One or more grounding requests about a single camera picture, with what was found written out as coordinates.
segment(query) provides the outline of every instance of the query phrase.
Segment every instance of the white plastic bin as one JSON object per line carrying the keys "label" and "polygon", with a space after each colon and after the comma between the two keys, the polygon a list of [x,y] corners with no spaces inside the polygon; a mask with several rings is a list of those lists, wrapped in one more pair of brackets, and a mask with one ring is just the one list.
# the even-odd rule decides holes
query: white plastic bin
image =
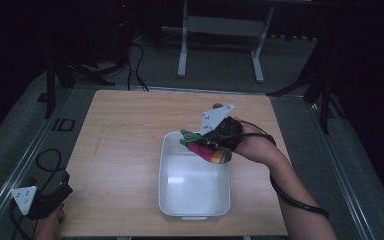
{"label": "white plastic bin", "polygon": [[213,164],[179,143],[180,132],[165,136],[161,151],[158,200],[174,219],[209,220],[230,208],[227,164]]}

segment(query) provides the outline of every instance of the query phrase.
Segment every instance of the black strap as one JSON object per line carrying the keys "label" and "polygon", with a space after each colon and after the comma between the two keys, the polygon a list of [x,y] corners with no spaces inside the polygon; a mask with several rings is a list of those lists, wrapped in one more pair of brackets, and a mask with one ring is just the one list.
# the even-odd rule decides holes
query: black strap
{"label": "black strap", "polygon": [[286,195],[286,193],[284,193],[282,191],[282,189],[280,189],[280,187],[276,184],[276,182],[274,181],[271,174],[270,174],[270,182],[273,186],[273,189],[280,196],[280,198],[283,201],[285,201],[287,204],[289,204],[290,206],[300,208],[300,209],[303,209],[305,211],[309,211],[309,212],[313,212],[313,213],[319,213],[319,214],[322,214],[323,216],[325,216],[327,219],[329,219],[329,212],[324,210],[323,208],[318,208],[318,207],[307,205],[305,203],[297,201],[297,200],[291,198],[290,196]]}

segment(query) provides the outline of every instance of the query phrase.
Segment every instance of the cable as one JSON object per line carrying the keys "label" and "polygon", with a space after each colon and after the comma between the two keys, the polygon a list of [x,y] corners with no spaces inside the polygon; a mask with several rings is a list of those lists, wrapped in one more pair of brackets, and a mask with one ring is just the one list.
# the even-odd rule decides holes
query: cable
{"label": "cable", "polygon": [[131,78],[132,73],[134,73],[135,76],[136,76],[137,81],[142,86],[142,89],[144,91],[149,92],[148,87],[144,83],[143,79],[139,76],[139,66],[140,66],[140,63],[142,62],[143,55],[144,55],[143,48],[141,46],[139,46],[138,44],[136,44],[136,43],[132,42],[131,44],[132,44],[132,46],[135,46],[135,47],[139,48],[139,50],[141,51],[141,54],[140,54],[138,63],[136,64],[136,69],[135,70],[132,69],[132,64],[130,62],[130,58],[127,59],[127,66],[129,67],[129,75],[127,77],[127,90],[130,91],[130,78]]}
{"label": "cable", "polygon": [[329,212],[324,210],[323,208],[318,208],[314,206],[307,205],[305,203],[302,203],[300,201],[297,201],[290,196],[288,196],[286,193],[280,189],[280,187],[276,184],[276,182],[273,179],[273,176],[270,174],[270,182],[273,186],[273,189],[276,191],[276,193],[279,195],[279,197],[285,201],[287,204],[289,204],[292,207],[303,209],[305,211],[313,212],[313,213],[318,213],[323,216],[325,216],[327,219],[329,219]]}

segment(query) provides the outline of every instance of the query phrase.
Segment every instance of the black tripod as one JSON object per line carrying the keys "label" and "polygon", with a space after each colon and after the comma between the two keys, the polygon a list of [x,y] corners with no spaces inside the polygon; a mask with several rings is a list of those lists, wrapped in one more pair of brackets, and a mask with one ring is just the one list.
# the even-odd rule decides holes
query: black tripod
{"label": "black tripod", "polygon": [[334,78],[335,78],[335,72],[333,71],[329,71],[326,73],[315,73],[306,78],[299,79],[295,83],[285,88],[282,88],[279,91],[267,93],[266,95],[272,96],[272,97],[280,97],[305,84],[310,84],[310,87],[308,88],[307,92],[304,94],[304,100],[307,103],[314,104],[319,98],[320,94],[323,94],[322,105],[320,110],[320,125],[323,131],[326,134],[329,134],[329,131],[327,128],[327,118],[329,115],[329,101],[331,100],[330,93],[331,93],[331,88],[332,88]]}
{"label": "black tripod", "polygon": [[[118,62],[112,69],[109,71],[117,70],[122,67],[122,64]],[[63,87],[74,87],[76,81],[72,75],[72,71],[79,72],[89,79],[95,81],[100,85],[114,86],[115,83],[108,82],[105,79],[101,78],[98,73],[92,72],[89,69],[85,68],[81,64],[77,63],[70,57],[62,54],[57,49],[51,49],[46,62],[46,71],[47,71],[47,80],[46,80],[46,115],[45,118],[49,118],[52,112],[55,109],[55,75],[58,76],[58,79]]]}

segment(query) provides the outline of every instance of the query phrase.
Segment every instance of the black cable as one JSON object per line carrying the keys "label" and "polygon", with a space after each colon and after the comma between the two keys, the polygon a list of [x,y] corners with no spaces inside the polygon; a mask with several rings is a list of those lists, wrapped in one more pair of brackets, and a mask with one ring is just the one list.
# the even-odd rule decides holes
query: black cable
{"label": "black cable", "polygon": [[276,191],[276,193],[279,195],[279,197],[284,202],[286,202],[288,205],[295,207],[295,208],[303,209],[305,211],[321,214],[321,215],[325,216],[327,219],[329,219],[329,212],[324,210],[323,208],[318,208],[318,207],[307,205],[305,203],[302,203],[300,201],[297,201],[297,200],[291,198],[286,193],[284,193],[282,191],[282,189],[280,189],[280,187],[276,184],[276,182],[274,181],[271,174],[270,174],[270,182],[273,186],[273,189]]}
{"label": "black cable", "polygon": [[[47,152],[50,152],[50,151],[54,151],[58,154],[58,162],[57,162],[57,165],[55,166],[55,168],[53,169],[49,169],[49,168],[45,168],[41,165],[40,163],[40,157],[42,157],[43,154],[47,153]],[[49,148],[49,149],[46,149],[44,151],[42,151],[41,153],[39,153],[39,155],[37,155],[36,157],[36,165],[43,171],[46,171],[46,172],[51,172],[51,175],[48,177],[48,179],[46,180],[45,184],[43,185],[43,187],[41,188],[41,191],[43,191],[49,184],[49,182],[52,180],[52,178],[55,176],[55,174],[58,172],[58,171],[62,171],[62,170],[65,170],[65,168],[60,168],[61,166],[61,161],[62,161],[62,156],[61,156],[61,152],[58,151],[58,149],[55,149],[55,148]]]}
{"label": "black cable", "polygon": [[15,219],[14,209],[16,207],[16,202],[14,199],[11,201],[10,209],[9,209],[9,217],[11,219],[12,224],[14,225],[14,231],[12,233],[12,239],[15,239],[17,236],[17,232],[21,234],[21,237],[26,240],[31,240],[32,238],[20,227],[21,221],[24,219],[24,216],[21,216],[18,221]]}
{"label": "black cable", "polygon": [[134,73],[136,74],[136,78],[137,78],[137,80],[138,80],[139,83],[142,85],[142,88],[144,88],[144,90],[146,90],[146,91],[149,91],[148,87],[147,87],[146,84],[143,82],[143,79],[139,76],[139,66],[140,66],[140,63],[142,62],[143,55],[144,55],[143,48],[142,48],[141,46],[139,46],[138,44],[133,43],[133,42],[132,42],[132,46],[139,48],[139,50],[140,50],[140,52],[141,52],[140,57],[139,57],[139,61],[138,61],[138,63],[136,64],[136,70],[134,71]]}

